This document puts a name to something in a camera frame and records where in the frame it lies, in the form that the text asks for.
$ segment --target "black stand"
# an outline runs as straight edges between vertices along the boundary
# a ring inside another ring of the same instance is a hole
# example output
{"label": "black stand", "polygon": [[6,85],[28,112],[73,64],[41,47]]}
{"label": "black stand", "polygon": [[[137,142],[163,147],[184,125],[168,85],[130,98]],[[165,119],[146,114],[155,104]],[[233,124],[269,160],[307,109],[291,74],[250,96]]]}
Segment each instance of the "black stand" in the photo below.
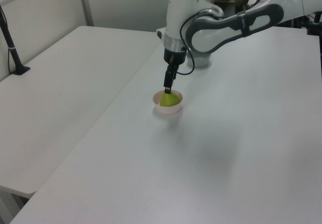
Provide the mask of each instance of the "black stand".
{"label": "black stand", "polygon": [[17,75],[21,76],[23,73],[30,70],[30,67],[26,67],[21,64],[16,47],[14,45],[14,42],[12,41],[9,29],[8,29],[8,25],[5,21],[3,14],[2,14],[2,11],[0,11],[0,27],[1,27],[2,33],[4,34],[4,37],[6,39],[8,49],[12,55],[12,58],[14,59],[15,65],[16,65],[16,70],[14,72],[12,72],[12,74],[17,74]]}
{"label": "black stand", "polygon": [[321,73],[322,73],[322,23],[320,22],[322,12],[315,13],[313,22],[309,22],[307,27],[308,35],[319,36],[320,38],[320,59],[321,59]]}

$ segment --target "white bowl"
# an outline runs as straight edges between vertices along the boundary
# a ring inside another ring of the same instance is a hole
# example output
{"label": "white bowl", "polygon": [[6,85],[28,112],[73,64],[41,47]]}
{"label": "white bowl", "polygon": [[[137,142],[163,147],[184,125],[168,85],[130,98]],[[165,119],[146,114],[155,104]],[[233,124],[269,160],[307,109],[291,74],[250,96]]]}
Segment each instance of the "white bowl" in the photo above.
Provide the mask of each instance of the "white bowl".
{"label": "white bowl", "polygon": [[159,112],[159,113],[162,113],[162,114],[174,114],[176,112],[178,112],[181,108],[181,103],[182,103],[182,94],[180,92],[177,92],[177,91],[174,91],[172,90],[172,92],[174,94],[176,94],[178,97],[179,97],[179,100],[180,100],[180,103],[172,106],[172,107],[162,107],[160,106],[160,101],[162,99],[162,95],[164,93],[164,91],[159,91],[157,93],[155,93],[155,95],[153,96],[153,102],[154,102],[154,105],[155,105],[155,108],[156,110]]}

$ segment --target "robotic arm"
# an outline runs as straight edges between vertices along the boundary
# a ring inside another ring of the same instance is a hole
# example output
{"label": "robotic arm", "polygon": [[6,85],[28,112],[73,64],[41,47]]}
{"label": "robotic arm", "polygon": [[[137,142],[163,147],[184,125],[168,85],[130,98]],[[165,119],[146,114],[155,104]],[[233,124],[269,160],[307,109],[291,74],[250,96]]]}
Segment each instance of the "robotic arm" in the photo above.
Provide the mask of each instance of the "robotic arm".
{"label": "robotic arm", "polygon": [[164,33],[157,30],[169,64],[165,93],[171,92],[179,65],[185,62],[187,51],[191,54],[190,49],[211,54],[228,42],[320,10],[322,0],[260,0],[247,11],[224,18],[221,8],[205,0],[170,0],[167,27]]}

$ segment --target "white table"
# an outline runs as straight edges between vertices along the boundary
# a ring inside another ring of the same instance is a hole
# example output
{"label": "white table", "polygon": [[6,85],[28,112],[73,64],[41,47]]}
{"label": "white table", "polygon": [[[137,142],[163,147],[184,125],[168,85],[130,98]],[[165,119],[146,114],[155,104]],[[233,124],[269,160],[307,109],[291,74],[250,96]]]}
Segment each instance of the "white table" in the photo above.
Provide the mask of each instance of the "white table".
{"label": "white table", "polygon": [[30,197],[159,45],[79,27],[0,83],[0,189]]}
{"label": "white table", "polygon": [[272,28],[223,46],[211,67],[177,77],[183,109],[170,116],[152,103],[163,50],[12,224],[320,223],[318,38]]}

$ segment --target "yellow ball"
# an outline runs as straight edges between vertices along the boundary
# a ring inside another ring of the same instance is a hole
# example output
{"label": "yellow ball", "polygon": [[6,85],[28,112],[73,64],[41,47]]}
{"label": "yellow ball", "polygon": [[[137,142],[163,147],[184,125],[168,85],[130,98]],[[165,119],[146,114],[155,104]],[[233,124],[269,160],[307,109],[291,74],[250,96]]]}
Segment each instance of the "yellow ball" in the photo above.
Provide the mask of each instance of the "yellow ball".
{"label": "yellow ball", "polygon": [[179,97],[176,94],[174,94],[173,92],[171,92],[170,94],[163,93],[162,98],[161,98],[161,102],[160,102],[160,106],[173,107],[179,103],[180,103]]}

